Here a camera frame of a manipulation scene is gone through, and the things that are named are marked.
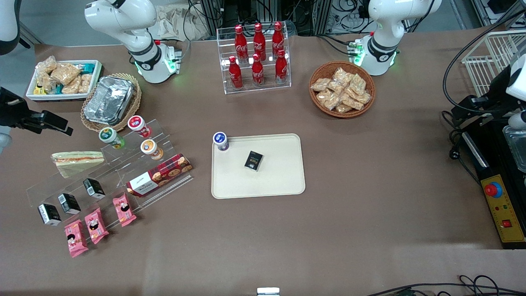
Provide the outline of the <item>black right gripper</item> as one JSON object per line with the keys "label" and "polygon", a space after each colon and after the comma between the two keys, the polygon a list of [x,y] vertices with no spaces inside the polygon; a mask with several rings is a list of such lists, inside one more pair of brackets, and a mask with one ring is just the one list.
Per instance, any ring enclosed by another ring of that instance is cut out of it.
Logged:
{"label": "black right gripper", "polygon": [[67,136],[72,136],[74,129],[68,126],[68,120],[57,116],[55,113],[43,110],[33,112],[27,102],[13,92],[0,88],[0,125],[7,127],[19,127],[23,120],[29,118],[31,123],[25,124],[25,129],[36,134],[44,130],[56,131]]}

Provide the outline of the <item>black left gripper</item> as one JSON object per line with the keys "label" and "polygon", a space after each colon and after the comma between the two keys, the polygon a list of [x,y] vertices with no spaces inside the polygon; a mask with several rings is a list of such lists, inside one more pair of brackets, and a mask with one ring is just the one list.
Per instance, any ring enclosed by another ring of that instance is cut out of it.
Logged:
{"label": "black left gripper", "polygon": [[492,80],[487,96],[468,96],[468,106],[474,109],[490,109],[490,113],[468,111],[455,106],[451,109],[451,123],[453,125],[462,125],[472,118],[481,116],[493,116],[494,119],[500,119],[505,114],[515,111],[517,109],[517,100],[506,93],[510,77],[511,66],[507,66]]}

